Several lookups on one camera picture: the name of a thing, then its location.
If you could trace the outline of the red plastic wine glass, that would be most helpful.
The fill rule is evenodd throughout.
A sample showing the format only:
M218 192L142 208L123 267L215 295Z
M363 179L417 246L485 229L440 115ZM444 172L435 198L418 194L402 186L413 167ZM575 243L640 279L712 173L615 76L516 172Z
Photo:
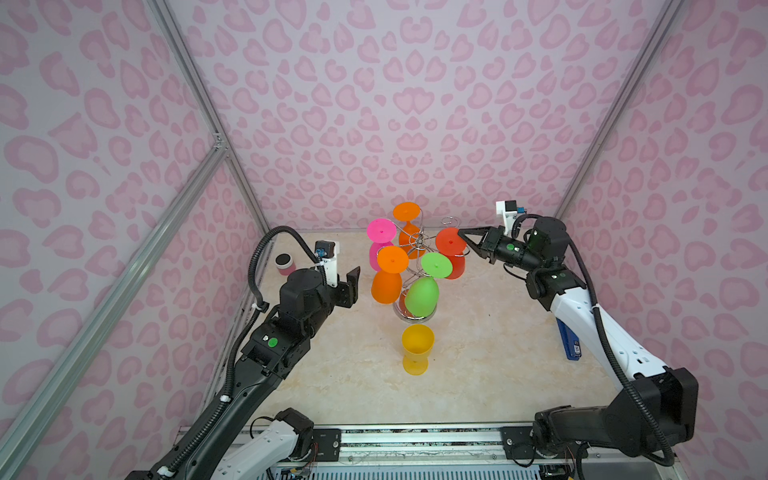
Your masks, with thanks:
M467 249L467 244L459 236L458 229L455 227L442 229L436 236L435 246L451 262L452 272L447 276L447 279L455 280L460 278L466 268L465 250Z

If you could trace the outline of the green plastic wine glass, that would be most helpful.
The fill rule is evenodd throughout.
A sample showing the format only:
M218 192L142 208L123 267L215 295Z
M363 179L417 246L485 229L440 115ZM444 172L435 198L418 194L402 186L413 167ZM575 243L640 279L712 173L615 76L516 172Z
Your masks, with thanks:
M414 281L408 289L404 304L415 318L429 317L434 313L440 298L438 279L444 279L452 272L451 262L438 252L429 252L421 257L423 276Z

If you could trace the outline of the yellow plastic wine glass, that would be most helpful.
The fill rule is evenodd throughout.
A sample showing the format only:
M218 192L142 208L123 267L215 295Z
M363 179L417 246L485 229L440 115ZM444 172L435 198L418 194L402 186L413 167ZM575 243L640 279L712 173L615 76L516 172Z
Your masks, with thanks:
M426 325L415 324L404 330L401 336L402 366L408 374L419 376L427 371L434 342L434 332Z

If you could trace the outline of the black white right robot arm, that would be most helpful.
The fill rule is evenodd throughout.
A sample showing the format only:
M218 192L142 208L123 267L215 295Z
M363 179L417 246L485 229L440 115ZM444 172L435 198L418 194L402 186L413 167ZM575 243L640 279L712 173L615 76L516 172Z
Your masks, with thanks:
M687 368L673 369L650 353L604 310L581 252L561 220L534 215L532 228L522 233L527 218L519 215L511 228L465 228L458 235L490 264L524 271L529 297L576 334L618 389L607 406L561 406L536 413L533 449L554 455L576 445L577 468L591 447L673 466L674 446L694 435L697 379Z

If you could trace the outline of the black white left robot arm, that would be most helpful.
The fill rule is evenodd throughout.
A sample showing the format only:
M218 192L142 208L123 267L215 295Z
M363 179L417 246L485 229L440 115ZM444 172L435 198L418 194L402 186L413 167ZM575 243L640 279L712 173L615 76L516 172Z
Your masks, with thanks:
M293 271L279 290L279 300L264 300L256 270L271 240L290 235L310 260ZM238 335L226 360L225 377L216 397L187 433L148 470L131 479L255 479L282 460L307 460L313 422L293 408L276 414L258 436L233 450L257 408L309 352L311 341L337 307L351 308L359 297L360 270L341 277L335 242L309 246L293 228L278 226L256 246L247 271L254 296L253 315Z

